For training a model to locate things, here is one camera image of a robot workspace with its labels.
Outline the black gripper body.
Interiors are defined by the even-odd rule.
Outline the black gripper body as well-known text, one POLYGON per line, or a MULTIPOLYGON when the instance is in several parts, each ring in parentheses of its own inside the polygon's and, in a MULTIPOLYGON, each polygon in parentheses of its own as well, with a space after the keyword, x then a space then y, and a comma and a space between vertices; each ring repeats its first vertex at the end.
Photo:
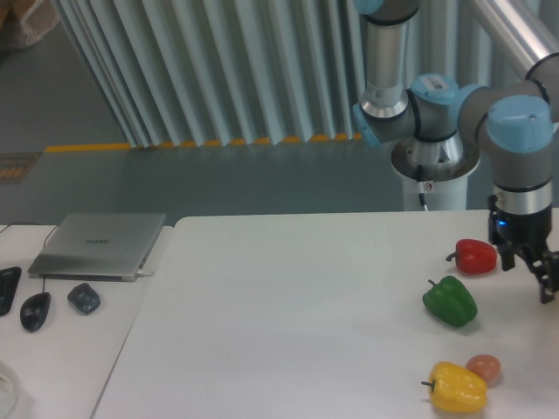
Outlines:
POLYGON ((498 206, 496 195, 488 197, 488 239, 507 250, 523 250, 531 258, 541 258, 549 250, 547 238, 552 230, 552 211, 548 206, 532 214, 513 214, 498 206))

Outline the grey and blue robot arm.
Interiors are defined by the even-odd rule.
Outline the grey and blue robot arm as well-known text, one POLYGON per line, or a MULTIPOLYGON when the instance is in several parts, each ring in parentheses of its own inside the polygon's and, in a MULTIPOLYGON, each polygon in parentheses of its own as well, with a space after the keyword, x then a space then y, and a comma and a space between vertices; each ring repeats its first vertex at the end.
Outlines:
POLYGON ((558 122, 558 42, 521 1, 471 1, 469 9, 521 81, 458 87, 438 74, 404 85, 417 1, 358 1, 367 30, 366 86, 355 122, 371 146, 400 140, 392 164, 418 186, 466 175, 486 153, 493 165, 488 238, 504 270, 517 259, 535 276, 540 301, 558 290, 552 225, 552 140, 558 122))

